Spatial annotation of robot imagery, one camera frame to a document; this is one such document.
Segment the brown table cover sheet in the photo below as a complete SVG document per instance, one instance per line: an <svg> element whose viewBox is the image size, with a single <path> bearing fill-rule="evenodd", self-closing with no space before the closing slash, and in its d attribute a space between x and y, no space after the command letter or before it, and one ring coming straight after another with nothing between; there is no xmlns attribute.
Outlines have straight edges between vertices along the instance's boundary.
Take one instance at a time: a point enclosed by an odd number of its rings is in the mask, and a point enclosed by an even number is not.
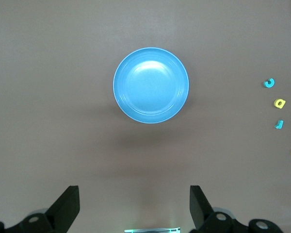
<svg viewBox="0 0 291 233"><path fill-rule="evenodd" d="M113 96L118 64L144 47L189 74L184 107L160 124ZM70 185L69 233L188 233L191 185L242 224L291 233L291 0L0 0L0 221Z"/></svg>

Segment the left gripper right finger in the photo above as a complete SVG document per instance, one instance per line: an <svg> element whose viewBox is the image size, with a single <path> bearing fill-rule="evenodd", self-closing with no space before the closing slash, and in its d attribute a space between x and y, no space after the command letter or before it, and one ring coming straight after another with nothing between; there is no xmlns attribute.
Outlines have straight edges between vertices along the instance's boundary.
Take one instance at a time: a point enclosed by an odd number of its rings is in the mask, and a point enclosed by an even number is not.
<svg viewBox="0 0 291 233"><path fill-rule="evenodd" d="M189 233L283 233L265 219L252 219L245 226L229 214L215 211L198 185L190 186L190 213L195 228Z"/></svg>

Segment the blue plate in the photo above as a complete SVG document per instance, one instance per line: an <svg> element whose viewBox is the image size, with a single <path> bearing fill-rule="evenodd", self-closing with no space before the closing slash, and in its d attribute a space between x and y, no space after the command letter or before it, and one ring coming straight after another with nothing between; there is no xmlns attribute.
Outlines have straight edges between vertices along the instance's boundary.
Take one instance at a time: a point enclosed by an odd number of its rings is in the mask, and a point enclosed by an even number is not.
<svg viewBox="0 0 291 233"><path fill-rule="evenodd" d="M129 118L157 124L173 118L189 94L189 75L173 53L155 47L135 50L118 65L113 95Z"/></svg>

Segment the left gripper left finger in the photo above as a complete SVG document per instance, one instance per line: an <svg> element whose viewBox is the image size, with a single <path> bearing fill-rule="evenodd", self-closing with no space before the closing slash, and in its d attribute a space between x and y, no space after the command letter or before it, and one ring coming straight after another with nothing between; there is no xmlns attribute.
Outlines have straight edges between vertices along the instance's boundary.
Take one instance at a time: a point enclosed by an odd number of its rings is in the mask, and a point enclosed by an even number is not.
<svg viewBox="0 0 291 233"><path fill-rule="evenodd" d="M79 187L69 186L45 213L31 214L10 228L0 222L0 233L67 233L79 212Z"/></svg>

